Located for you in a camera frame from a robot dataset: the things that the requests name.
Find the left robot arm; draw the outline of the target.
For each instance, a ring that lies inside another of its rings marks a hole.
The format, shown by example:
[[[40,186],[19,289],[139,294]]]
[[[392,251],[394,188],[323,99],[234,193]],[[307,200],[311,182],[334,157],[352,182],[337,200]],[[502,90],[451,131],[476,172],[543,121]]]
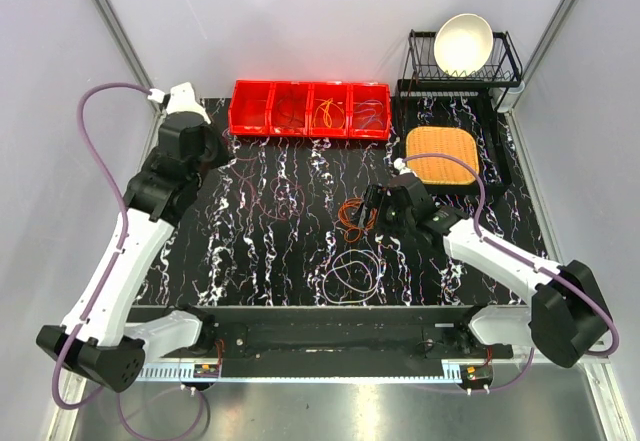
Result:
[[[82,296],[60,325],[43,326],[36,344],[55,363],[103,388],[121,393],[145,363],[185,348],[196,357],[215,347],[215,318],[194,307],[175,307],[127,327],[134,299],[150,265],[198,197],[207,174],[231,157],[206,114],[167,115],[158,143],[128,183],[107,251]]]

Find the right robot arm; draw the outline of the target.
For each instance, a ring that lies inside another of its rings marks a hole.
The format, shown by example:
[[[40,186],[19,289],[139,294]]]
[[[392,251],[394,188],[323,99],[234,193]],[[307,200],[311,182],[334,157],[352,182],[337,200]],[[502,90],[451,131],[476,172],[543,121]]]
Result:
[[[489,345],[537,349],[549,361],[573,367],[614,331],[613,320],[592,270],[580,261],[561,265],[541,258],[481,228],[466,213],[438,205],[413,174],[388,186],[367,187],[352,217],[362,228],[418,245],[461,261],[497,281],[522,301],[519,308],[479,308],[454,332],[454,345],[476,357]]]

